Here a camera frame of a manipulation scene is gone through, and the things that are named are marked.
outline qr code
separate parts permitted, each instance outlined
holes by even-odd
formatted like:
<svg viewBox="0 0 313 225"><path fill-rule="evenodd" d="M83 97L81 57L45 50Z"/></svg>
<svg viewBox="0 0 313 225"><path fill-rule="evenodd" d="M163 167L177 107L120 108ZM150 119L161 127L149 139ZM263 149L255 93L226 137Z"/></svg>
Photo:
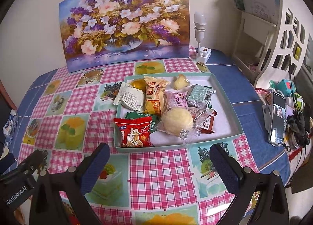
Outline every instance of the qr code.
<svg viewBox="0 0 313 225"><path fill-rule="evenodd" d="M180 132L179 137L183 140L186 140L189 134L189 130L184 130L182 129L182 131Z"/></svg>

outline phone screen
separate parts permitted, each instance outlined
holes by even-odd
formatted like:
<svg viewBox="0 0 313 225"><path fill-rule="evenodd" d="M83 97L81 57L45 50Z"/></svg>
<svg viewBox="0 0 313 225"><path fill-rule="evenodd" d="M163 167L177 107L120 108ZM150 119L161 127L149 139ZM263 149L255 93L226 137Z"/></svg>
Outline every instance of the phone screen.
<svg viewBox="0 0 313 225"><path fill-rule="evenodd" d="M282 145L285 137L285 118L286 118L286 99L285 97L273 93L273 122L270 141Z"/></svg>

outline tray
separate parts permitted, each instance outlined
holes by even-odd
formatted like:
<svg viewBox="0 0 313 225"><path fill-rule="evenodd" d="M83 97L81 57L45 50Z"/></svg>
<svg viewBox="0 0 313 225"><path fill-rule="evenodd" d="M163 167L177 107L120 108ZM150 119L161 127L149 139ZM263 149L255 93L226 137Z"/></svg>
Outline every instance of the tray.
<svg viewBox="0 0 313 225"><path fill-rule="evenodd" d="M166 90L175 91L172 88L172 84L178 74L184 74L192 85L199 84L202 86L212 86L216 90L216 93L212 95L212 108L217 111L217 116L214 118L213 134L200 134L195 142L188 144L188 147L194 146L198 143L210 142L219 143L229 140L236 139L238 136L243 134L243 129L240 121L231 105L225 91L223 90L220 83L212 73L162 73L162 74L149 74L156 78L163 78L171 82L167 85ZM134 79L143 78L143 75L128 76L124 79L124 82L131 82ZM118 105L116 111L117 118L125 118L126 113L131 110ZM118 152L121 153L141 153L141 152L153 152L160 150L174 150L186 148L183 141L179 137L171 136L165 132L156 131L150 134L150 140L155 147L143 147L143 148L121 148L121 134L118 127L115 125L114 128L114 147Z"/></svg>

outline smartphone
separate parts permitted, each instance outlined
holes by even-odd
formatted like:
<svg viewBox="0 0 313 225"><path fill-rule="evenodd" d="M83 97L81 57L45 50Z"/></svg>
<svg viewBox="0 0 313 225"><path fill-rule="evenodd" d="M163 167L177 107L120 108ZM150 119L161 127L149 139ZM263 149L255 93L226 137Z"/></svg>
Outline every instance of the smartphone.
<svg viewBox="0 0 313 225"><path fill-rule="evenodd" d="M271 130L268 141L273 145L283 145L286 129L286 98L276 92L271 93Z"/></svg>

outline wall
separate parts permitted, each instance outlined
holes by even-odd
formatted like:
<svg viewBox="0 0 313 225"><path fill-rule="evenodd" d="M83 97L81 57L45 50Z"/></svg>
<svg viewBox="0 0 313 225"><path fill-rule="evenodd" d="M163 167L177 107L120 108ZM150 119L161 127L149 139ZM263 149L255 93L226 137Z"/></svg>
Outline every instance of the wall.
<svg viewBox="0 0 313 225"><path fill-rule="evenodd" d="M0 25L0 79L17 106L39 75L66 65L58 22L61 1L15 0ZM190 0L191 45L197 44L195 11L207 18L203 45L230 55L240 22L232 0Z"/></svg>

